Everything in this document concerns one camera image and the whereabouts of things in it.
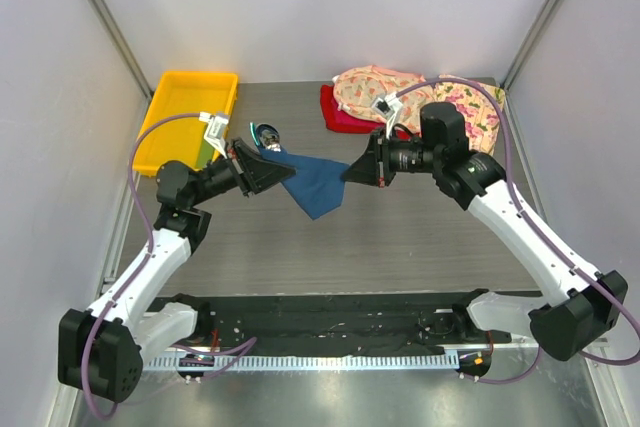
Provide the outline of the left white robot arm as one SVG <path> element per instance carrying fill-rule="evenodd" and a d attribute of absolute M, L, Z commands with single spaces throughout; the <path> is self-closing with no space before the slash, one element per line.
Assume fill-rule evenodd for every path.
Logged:
<path fill-rule="evenodd" d="M 295 173 L 241 139 L 200 170 L 177 160 L 162 165 L 156 174 L 160 210 L 147 243 L 100 298 L 60 320 L 59 381 L 81 390 L 88 402 L 100 397 L 119 404 L 133 393 L 144 365 L 165 349 L 182 340 L 205 344 L 213 332 L 206 301 L 178 294 L 158 313 L 145 315 L 206 236 L 211 216 L 199 204 L 232 189 L 259 194 Z"/>

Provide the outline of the left aluminium corner post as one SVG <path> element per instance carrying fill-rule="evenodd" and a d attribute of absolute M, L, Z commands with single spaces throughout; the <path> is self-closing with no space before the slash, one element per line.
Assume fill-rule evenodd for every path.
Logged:
<path fill-rule="evenodd" d="M 120 26 L 109 8 L 106 0 L 87 0 L 91 5 L 95 15 L 104 27 L 113 46 L 120 55 L 128 72 L 132 76 L 136 86 L 140 90 L 143 97 L 150 101 L 154 94 L 154 88 L 151 86 L 147 77 L 127 42 Z"/>

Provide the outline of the aluminium corner post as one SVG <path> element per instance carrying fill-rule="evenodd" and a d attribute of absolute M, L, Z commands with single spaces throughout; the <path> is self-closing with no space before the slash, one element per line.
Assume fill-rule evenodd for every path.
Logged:
<path fill-rule="evenodd" d="M 559 11 L 564 0 L 544 0 L 537 12 L 534 21 L 529 27 L 523 42 L 521 43 L 513 61 L 511 62 L 501 87 L 508 91 L 513 87 L 529 58 L 541 41 L 544 33 L 551 25 L 555 15 Z"/>
<path fill-rule="evenodd" d="M 132 76 L 136 86 L 140 90 L 143 97 L 150 101 L 154 94 L 154 88 L 151 86 L 147 77 L 127 42 L 120 26 L 109 8 L 106 0 L 87 0 L 91 5 L 95 15 L 104 27 L 113 46 L 120 55 L 128 72 Z"/>

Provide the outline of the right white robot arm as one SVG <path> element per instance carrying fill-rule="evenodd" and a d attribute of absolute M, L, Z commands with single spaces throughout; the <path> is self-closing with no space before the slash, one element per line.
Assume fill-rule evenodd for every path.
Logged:
<path fill-rule="evenodd" d="M 615 326 L 627 282 L 577 255 L 508 182 L 500 163 L 470 148 L 453 104 L 423 106 L 420 132 L 408 140 L 396 136 L 398 128 L 388 123 L 372 132 L 343 180 L 383 188 L 398 173 L 431 175 L 444 195 L 504 243 L 540 291 L 537 297 L 473 292 L 451 318 L 457 338 L 472 342 L 490 330 L 527 336 L 567 361 Z"/>

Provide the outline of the floral yellow placemat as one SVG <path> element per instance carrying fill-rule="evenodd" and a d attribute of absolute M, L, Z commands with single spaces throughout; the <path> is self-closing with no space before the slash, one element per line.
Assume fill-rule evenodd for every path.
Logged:
<path fill-rule="evenodd" d="M 465 119 L 470 148 L 493 154 L 500 132 L 499 116 L 494 105 L 478 88 L 455 82 L 439 82 L 433 90 L 436 101 L 452 103 Z"/>

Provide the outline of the floral round mesh cover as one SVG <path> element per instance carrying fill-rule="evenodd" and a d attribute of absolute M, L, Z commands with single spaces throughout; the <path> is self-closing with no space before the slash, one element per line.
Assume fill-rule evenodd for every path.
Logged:
<path fill-rule="evenodd" d="M 390 94 L 425 81 L 420 74 L 385 69 L 375 65 L 351 68 L 333 79 L 333 97 L 340 110 L 351 117 L 384 123 L 386 118 L 380 115 L 374 104 L 384 100 Z M 434 88 L 431 86 L 416 89 L 398 96 L 396 104 L 400 107 L 396 122 L 412 132 L 419 130 L 420 109 L 435 101 Z"/>

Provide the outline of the blue paper napkin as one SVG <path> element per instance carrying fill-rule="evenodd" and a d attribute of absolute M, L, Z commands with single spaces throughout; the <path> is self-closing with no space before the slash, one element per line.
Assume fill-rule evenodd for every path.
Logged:
<path fill-rule="evenodd" d="M 349 168 L 348 164 L 295 155 L 284 149 L 262 149 L 261 155 L 267 160 L 295 169 L 296 174 L 282 181 L 282 184 L 311 220 L 317 220 L 341 206 L 345 191 L 342 174 Z"/>

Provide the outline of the green gold-tipped utensil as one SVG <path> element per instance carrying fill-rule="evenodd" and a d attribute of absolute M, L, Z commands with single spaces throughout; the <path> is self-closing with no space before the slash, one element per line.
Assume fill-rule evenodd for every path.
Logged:
<path fill-rule="evenodd" d="M 203 140 L 200 144 L 194 167 L 196 170 L 201 169 L 211 161 L 217 152 L 207 141 Z"/>

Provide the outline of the right aluminium corner post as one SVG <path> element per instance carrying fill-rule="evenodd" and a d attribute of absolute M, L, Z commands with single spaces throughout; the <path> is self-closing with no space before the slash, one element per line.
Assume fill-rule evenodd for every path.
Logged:
<path fill-rule="evenodd" d="M 544 0 L 537 12 L 534 21 L 529 27 L 523 42 L 521 43 L 513 61 L 511 62 L 501 87 L 508 91 L 513 87 L 529 58 L 541 41 L 544 33 L 551 25 L 555 15 L 559 11 L 564 0 Z"/>

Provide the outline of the red folded cloth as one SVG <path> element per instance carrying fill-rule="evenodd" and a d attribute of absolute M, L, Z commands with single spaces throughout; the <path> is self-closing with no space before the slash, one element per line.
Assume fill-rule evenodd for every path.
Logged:
<path fill-rule="evenodd" d="M 383 123 L 361 120 L 340 110 L 333 96 L 333 87 L 330 85 L 320 87 L 320 108 L 326 128 L 332 132 L 370 134 L 383 126 Z"/>

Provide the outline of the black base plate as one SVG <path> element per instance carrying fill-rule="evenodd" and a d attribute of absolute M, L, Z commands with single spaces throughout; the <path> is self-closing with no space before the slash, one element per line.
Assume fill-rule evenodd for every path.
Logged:
<path fill-rule="evenodd" d="M 186 340 L 222 350 L 257 340 L 255 356 L 400 357 L 440 353 L 447 346 L 507 344 L 462 313 L 465 293 L 380 293 L 199 297 L 209 315 Z"/>

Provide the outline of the yellow plastic bin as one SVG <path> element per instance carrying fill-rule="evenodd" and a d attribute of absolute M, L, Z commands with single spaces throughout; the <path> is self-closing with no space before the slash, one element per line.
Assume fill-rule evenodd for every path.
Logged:
<path fill-rule="evenodd" d="M 207 124 L 202 113 L 230 116 L 237 98 L 238 75 L 222 72 L 167 71 L 158 84 L 139 134 L 133 170 L 153 177 L 166 162 L 194 164 Z"/>

